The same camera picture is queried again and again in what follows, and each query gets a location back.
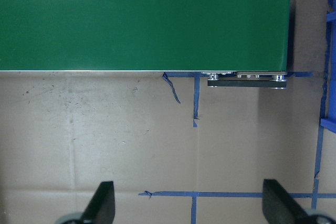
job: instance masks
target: green belt surface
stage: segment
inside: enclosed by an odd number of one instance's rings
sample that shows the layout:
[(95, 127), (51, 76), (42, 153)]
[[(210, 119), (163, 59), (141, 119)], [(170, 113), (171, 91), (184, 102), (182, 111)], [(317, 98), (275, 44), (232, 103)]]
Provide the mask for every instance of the green belt surface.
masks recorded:
[(285, 71), (289, 0), (0, 0), (0, 70)]

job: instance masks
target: blue tape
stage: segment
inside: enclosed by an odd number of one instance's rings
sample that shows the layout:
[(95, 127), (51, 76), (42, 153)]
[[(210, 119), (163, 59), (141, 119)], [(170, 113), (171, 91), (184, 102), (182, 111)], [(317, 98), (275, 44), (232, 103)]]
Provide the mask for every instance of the blue tape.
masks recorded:
[(167, 74), (166, 74), (166, 73), (163, 73), (162, 78), (163, 78), (163, 80), (165, 80), (165, 82), (167, 82), (167, 83), (169, 84), (169, 86), (171, 87), (171, 89), (172, 89), (172, 91), (173, 91), (173, 95), (174, 95), (174, 97), (175, 97), (175, 100), (176, 100), (178, 103), (181, 103), (181, 102), (179, 101), (179, 98), (177, 97), (176, 92), (175, 92), (174, 85), (173, 85), (173, 83), (169, 80)]
[(194, 73), (194, 78), (195, 78), (195, 81), (194, 81), (194, 128), (197, 127), (197, 124), (195, 122), (195, 120), (199, 120), (198, 118), (198, 102), (199, 102), (199, 99), (200, 99), (200, 85), (199, 85), (199, 81), (201, 79), (201, 73), (199, 72), (196, 72)]
[[(139, 194), (140, 196), (170, 196), (170, 197), (218, 197), (218, 198), (262, 198), (262, 193), (231, 193), (231, 192), (216, 192), (216, 191), (157, 191), (151, 193), (145, 191)], [(290, 194), (293, 198), (311, 198), (312, 194), (293, 193)], [(319, 194), (320, 198), (336, 198), (336, 194)]]
[(314, 168), (314, 186), (313, 193), (311, 199), (311, 208), (316, 209), (318, 192), (319, 192), (319, 174), (321, 169), (321, 159), (322, 159), (322, 147), (323, 147), (323, 132), (324, 128), (321, 125), (321, 119), (325, 117), (325, 107), (327, 100), (327, 91), (328, 91), (328, 71), (329, 71), (329, 59), (330, 59), (330, 45), (331, 45), (331, 32), (332, 26), (331, 23), (327, 23), (327, 50), (325, 53), (325, 64), (324, 64), (324, 75), (323, 75), (323, 94), (321, 98), (321, 106), (320, 106), (320, 122), (319, 122), (319, 130), (317, 136), (317, 146), (316, 146), (316, 156), (315, 156), (315, 168)]
[(336, 194), (318, 194), (319, 199), (336, 199)]
[(140, 196), (172, 196), (172, 197), (198, 197), (199, 192), (197, 191), (156, 191), (151, 193), (145, 191), (139, 194)]
[(196, 224), (196, 217), (197, 217), (197, 197), (193, 197), (191, 203), (191, 224)]
[(314, 73), (313, 72), (288, 72), (286, 77), (313, 77)]

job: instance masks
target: blue plastic frame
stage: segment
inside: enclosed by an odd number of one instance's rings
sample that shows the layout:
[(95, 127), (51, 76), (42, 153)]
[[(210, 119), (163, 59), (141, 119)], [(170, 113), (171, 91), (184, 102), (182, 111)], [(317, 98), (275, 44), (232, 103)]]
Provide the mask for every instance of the blue plastic frame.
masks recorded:
[(321, 119), (321, 125), (336, 133), (336, 0), (328, 0), (328, 3), (333, 9), (327, 14), (327, 54), (331, 58), (329, 109), (328, 117)]

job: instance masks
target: torn tape piece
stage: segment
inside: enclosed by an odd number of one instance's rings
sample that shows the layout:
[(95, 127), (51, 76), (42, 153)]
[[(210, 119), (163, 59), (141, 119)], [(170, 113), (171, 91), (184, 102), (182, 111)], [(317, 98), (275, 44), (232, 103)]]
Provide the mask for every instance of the torn tape piece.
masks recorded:
[(152, 198), (152, 193), (150, 191), (145, 191), (144, 193), (139, 194), (139, 195), (146, 195), (146, 196), (149, 196), (149, 198)]
[(162, 78), (165, 82), (167, 82), (169, 84), (169, 86), (171, 87), (172, 91), (173, 91), (173, 95), (174, 95), (174, 98), (175, 100), (178, 102), (178, 103), (181, 103), (179, 98), (177, 97), (177, 94), (176, 94), (176, 91), (175, 91), (175, 88), (174, 88), (174, 85), (173, 83), (169, 80), (168, 76), (166, 73), (163, 73), (162, 75)]
[(197, 191), (156, 191), (154, 193), (150, 193), (149, 191), (145, 191), (144, 193), (138, 194), (139, 196), (173, 196), (173, 197), (198, 197), (199, 192)]

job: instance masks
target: blue painter's tape line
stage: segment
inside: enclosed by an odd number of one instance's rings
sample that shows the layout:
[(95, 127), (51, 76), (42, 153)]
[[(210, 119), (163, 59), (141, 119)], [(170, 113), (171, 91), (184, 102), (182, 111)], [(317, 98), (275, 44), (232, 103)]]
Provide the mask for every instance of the blue painter's tape line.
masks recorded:
[(195, 74), (195, 76), (194, 76), (195, 81), (194, 81), (194, 123), (193, 123), (193, 126), (194, 126), (194, 128), (196, 128), (197, 124), (196, 124), (195, 120), (199, 120), (199, 118), (198, 118), (198, 102), (200, 100), (199, 81), (201, 79), (201, 73), (196, 72), (194, 74)]
[[(262, 198), (262, 193), (233, 193), (217, 191), (145, 191), (140, 196), (171, 196), (171, 197), (218, 197), (218, 198)], [(312, 194), (292, 193), (293, 198), (311, 198)], [(336, 198), (336, 194), (319, 194), (319, 198)]]
[(151, 193), (145, 191), (140, 193), (140, 196), (171, 196), (171, 197), (198, 197), (199, 192), (197, 191), (156, 191)]
[(318, 194), (319, 199), (336, 199), (336, 194)]
[(181, 102), (179, 101), (179, 98), (177, 97), (177, 94), (176, 94), (174, 85), (173, 85), (173, 83), (169, 80), (167, 74), (166, 74), (166, 73), (163, 73), (162, 78), (163, 78), (163, 80), (165, 80), (165, 82), (167, 82), (167, 83), (169, 84), (169, 86), (171, 87), (171, 89), (172, 89), (172, 91), (173, 91), (173, 95), (174, 95), (175, 100), (176, 100), (178, 103), (181, 103)]
[(311, 208), (316, 209), (317, 199), (319, 193), (319, 174), (321, 169), (321, 159), (322, 159), (322, 147), (323, 147), (323, 132), (324, 128), (321, 125), (321, 119), (325, 118), (325, 107), (327, 100), (327, 91), (328, 91), (328, 71), (329, 71), (329, 59), (330, 59), (330, 46), (331, 46), (331, 33), (332, 33), (332, 24), (327, 23), (327, 32), (326, 32), (326, 40), (327, 40), (327, 50), (325, 53), (325, 64), (324, 64), (324, 83), (323, 83), (323, 94), (321, 97), (321, 106), (320, 106), (320, 122), (317, 136), (317, 146), (316, 146), (316, 156), (315, 156), (315, 168), (314, 168), (314, 186), (313, 193), (311, 198)]
[(196, 217), (197, 217), (197, 197), (193, 197), (191, 203), (191, 224), (196, 224)]
[(313, 77), (314, 73), (313, 72), (288, 72), (286, 77)]

